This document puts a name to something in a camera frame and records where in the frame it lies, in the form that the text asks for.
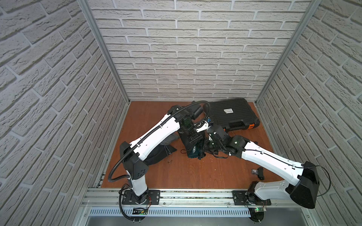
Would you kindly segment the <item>black fabric pouch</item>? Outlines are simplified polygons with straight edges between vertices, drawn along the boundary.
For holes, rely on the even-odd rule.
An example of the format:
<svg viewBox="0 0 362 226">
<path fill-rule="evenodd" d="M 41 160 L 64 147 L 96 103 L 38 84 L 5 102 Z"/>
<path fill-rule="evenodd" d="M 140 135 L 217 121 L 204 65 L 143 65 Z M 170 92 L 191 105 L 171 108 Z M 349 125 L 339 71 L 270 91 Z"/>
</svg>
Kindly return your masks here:
<svg viewBox="0 0 362 226">
<path fill-rule="evenodd" d="M 185 146 L 188 158 L 201 160 L 206 156 L 204 151 L 205 132 L 192 131 L 191 133 L 178 131 L 179 137 Z"/>
</svg>

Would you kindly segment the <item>black printed drawstring pouch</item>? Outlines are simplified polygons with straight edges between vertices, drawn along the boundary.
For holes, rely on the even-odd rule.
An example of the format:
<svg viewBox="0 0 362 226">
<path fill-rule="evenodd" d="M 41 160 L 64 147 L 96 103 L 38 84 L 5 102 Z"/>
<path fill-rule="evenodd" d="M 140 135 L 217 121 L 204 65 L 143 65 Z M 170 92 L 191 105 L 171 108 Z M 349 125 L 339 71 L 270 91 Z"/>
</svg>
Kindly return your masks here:
<svg viewBox="0 0 362 226">
<path fill-rule="evenodd" d="M 157 164 L 176 151 L 177 149 L 171 145 L 158 145 L 151 151 L 144 162 L 148 166 Z"/>
</svg>

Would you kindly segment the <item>grey fabric pouch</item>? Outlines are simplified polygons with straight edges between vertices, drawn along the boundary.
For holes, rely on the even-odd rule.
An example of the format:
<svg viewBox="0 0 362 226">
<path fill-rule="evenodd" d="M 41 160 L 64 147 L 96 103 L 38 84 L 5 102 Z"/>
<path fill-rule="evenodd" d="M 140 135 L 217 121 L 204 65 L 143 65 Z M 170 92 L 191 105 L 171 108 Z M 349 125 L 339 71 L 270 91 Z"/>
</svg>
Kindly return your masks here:
<svg viewBox="0 0 362 226">
<path fill-rule="evenodd" d="M 162 142 L 160 142 L 160 145 L 167 146 L 173 143 L 174 141 L 177 141 L 178 139 L 179 136 L 176 133 L 173 133 L 167 136 Z"/>
</svg>

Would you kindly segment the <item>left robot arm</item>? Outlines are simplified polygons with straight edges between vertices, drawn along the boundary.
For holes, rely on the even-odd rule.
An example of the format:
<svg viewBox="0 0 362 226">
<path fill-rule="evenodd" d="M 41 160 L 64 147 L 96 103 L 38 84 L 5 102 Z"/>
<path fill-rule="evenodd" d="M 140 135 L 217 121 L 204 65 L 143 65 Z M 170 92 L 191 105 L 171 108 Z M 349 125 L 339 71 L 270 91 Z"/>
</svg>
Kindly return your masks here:
<svg viewBox="0 0 362 226">
<path fill-rule="evenodd" d="M 130 189 L 142 203 L 148 197 L 148 186 L 145 174 L 149 166 L 144 162 L 148 156 L 170 135 L 179 133 L 187 151 L 192 151 L 201 141 L 205 140 L 205 130 L 209 127 L 209 111 L 200 122 L 194 123 L 203 112 L 201 104 L 210 106 L 208 101 L 192 102 L 187 106 L 174 105 L 167 114 L 148 132 L 130 144 L 123 142 L 120 145 L 121 159 L 114 165 L 108 175 L 108 182 L 116 182 L 128 178 Z"/>
</svg>

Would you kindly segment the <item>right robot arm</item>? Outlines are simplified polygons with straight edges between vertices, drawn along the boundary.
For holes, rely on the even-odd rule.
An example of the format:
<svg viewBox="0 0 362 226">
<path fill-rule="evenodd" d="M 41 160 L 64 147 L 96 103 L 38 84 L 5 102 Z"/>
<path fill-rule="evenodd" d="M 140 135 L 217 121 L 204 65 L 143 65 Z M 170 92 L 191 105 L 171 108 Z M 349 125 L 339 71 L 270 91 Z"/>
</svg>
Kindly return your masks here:
<svg viewBox="0 0 362 226">
<path fill-rule="evenodd" d="M 277 182 L 253 182 L 249 188 L 250 198 L 256 197 L 261 201 L 286 199 L 307 209 L 315 208 L 320 196 L 318 165 L 281 157 L 240 135 L 231 137 L 219 125 L 210 126 L 206 131 L 211 138 L 211 149 L 253 162 L 283 179 Z"/>
</svg>

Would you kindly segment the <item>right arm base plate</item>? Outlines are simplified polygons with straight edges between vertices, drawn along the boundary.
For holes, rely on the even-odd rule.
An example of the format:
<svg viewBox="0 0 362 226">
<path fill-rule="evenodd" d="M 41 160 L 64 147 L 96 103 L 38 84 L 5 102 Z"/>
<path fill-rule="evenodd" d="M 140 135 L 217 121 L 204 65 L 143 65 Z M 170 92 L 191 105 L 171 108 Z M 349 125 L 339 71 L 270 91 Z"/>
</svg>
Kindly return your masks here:
<svg viewBox="0 0 362 226">
<path fill-rule="evenodd" d="M 258 205 L 258 206 L 270 206 L 271 201 L 262 200 L 257 197 L 253 192 L 249 192 L 247 190 L 233 190 L 232 191 L 234 205 Z"/>
</svg>

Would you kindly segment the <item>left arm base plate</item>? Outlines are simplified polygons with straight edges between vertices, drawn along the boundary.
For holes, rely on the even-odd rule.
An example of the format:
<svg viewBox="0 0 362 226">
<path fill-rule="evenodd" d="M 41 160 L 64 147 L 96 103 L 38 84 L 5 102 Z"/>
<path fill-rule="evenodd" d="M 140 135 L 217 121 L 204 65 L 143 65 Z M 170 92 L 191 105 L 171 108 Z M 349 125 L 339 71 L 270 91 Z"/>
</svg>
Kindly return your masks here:
<svg viewBox="0 0 362 226">
<path fill-rule="evenodd" d="M 160 190 L 147 190 L 141 196 L 136 196 L 133 190 L 127 189 L 123 192 L 122 205 L 158 205 Z"/>
</svg>

